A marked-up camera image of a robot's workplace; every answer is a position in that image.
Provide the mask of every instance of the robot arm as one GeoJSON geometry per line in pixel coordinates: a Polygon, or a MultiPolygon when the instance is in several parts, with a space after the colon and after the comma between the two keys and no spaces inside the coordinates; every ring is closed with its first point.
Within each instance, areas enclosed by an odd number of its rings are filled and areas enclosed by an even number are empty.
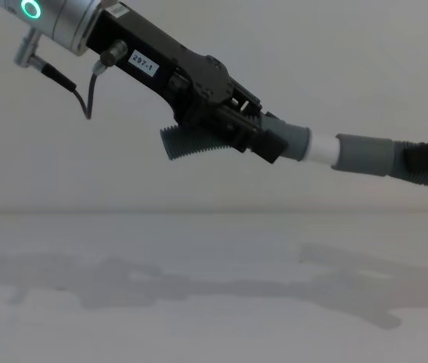
{"type": "Polygon", "coordinates": [[[108,67],[119,67],[160,95],[178,124],[161,132],[171,160],[232,147],[242,153],[251,150],[269,163],[287,157],[428,186],[428,144],[316,135],[263,113],[260,100],[233,79],[223,63],[192,52],[121,2],[0,0],[0,5],[32,28],[16,63],[34,66],[73,92],[88,118],[96,77],[108,67]],[[88,106],[74,83],[36,55],[40,35],[78,56],[88,48],[100,55],[88,106]]]}

